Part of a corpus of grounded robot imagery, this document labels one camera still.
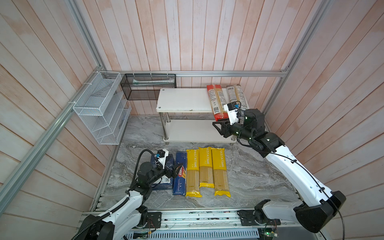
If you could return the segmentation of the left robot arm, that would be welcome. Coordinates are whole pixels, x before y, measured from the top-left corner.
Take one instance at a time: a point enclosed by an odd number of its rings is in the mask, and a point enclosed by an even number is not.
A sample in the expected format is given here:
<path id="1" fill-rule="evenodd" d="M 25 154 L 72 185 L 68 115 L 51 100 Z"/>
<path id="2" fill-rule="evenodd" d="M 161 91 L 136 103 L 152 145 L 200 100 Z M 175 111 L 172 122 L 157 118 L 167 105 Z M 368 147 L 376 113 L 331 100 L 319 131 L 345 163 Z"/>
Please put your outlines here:
<path id="1" fill-rule="evenodd" d="M 153 191 L 152 185 L 163 176 L 175 178 L 182 164 L 167 166 L 168 150 L 154 154 L 144 149 L 140 152 L 133 179 L 126 195 L 113 207 L 99 215 L 87 216 L 73 240 L 121 240 L 133 228 L 150 226 L 145 201 Z"/>

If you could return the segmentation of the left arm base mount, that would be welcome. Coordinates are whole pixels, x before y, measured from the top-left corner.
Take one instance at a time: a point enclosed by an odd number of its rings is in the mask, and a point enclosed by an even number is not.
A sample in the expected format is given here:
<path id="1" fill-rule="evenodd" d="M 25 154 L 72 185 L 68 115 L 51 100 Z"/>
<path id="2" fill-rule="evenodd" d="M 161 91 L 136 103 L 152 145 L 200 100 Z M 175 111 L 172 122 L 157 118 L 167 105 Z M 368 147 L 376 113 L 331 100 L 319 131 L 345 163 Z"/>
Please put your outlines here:
<path id="1" fill-rule="evenodd" d="M 161 212 L 149 212 L 141 216 L 139 223 L 134 227 L 134 229 L 158 229 L 161 227 L 161 223 Z"/>

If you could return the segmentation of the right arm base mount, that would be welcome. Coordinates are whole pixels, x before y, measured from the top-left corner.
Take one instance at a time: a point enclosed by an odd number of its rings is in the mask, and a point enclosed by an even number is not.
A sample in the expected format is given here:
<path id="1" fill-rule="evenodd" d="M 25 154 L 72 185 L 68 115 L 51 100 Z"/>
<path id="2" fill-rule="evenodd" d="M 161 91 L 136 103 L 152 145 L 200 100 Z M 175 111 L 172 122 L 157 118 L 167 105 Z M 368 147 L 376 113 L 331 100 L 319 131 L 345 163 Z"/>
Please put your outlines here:
<path id="1" fill-rule="evenodd" d="M 279 219 L 268 219 L 259 210 L 239 210 L 237 215 L 240 217 L 242 226 L 278 226 L 281 225 Z"/>

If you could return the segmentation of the red clear spaghetti pack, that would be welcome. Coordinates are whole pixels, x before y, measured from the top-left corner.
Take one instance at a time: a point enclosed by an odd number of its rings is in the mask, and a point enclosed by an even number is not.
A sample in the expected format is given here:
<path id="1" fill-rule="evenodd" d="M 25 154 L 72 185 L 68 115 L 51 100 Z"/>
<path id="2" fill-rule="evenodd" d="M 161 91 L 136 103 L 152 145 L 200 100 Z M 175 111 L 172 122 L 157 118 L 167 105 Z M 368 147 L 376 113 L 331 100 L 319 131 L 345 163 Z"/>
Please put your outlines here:
<path id="1" fill-rule="evenodd" d="M 220 85 L 207 85 L 207 91 L 215 120 L 228 119 L 228 113 L 224 110 L 224 105 L 227 104 L 227 101 L 225 100 L 222 87 Z"/>

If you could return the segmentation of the blue clear spaghetti pack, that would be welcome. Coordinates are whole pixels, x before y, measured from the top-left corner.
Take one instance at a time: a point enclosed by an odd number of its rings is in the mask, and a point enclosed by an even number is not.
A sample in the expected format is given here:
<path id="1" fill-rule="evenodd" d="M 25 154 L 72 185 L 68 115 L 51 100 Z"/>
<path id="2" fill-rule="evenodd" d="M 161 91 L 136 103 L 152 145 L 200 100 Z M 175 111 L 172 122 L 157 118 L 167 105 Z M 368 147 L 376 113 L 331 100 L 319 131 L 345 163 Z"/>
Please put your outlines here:
<path id="1" fill-rule="evenodd" d="M 249 109 L 249 105 L 241 85 L 227 86 L 227 92 L 230 103 L 239 101 L 241 103 L 242 110 Z"/>

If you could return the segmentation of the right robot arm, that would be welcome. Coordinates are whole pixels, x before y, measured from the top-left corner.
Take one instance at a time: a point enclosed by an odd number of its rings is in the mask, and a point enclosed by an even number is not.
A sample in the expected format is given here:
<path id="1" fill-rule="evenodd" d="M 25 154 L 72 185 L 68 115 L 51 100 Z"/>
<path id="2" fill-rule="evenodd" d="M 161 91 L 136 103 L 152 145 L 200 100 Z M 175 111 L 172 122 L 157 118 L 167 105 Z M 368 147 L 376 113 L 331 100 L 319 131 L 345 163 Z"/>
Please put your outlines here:
<path id="1" fill-rule="evenodd" d="M 265 199 L 251 214 L 238 211 L 238 215 L 251 224 L 267 226 L 273 220 L 286 220 L 301 224 L 306 230 L 318 233 L 336 215 L 346 201 L 340 191 L 332 191 L 311 174 L 291 153 L 283 140 L 267 132 L 264 115 L 257 109 L 242 110 L 239 102 L 224 105 L 228 117 L 213 123 L 224 138 L 236 137 L 245 147 L 258 152 L 272 163 L 296 189 L 299 200 L 276 202 Z"/>

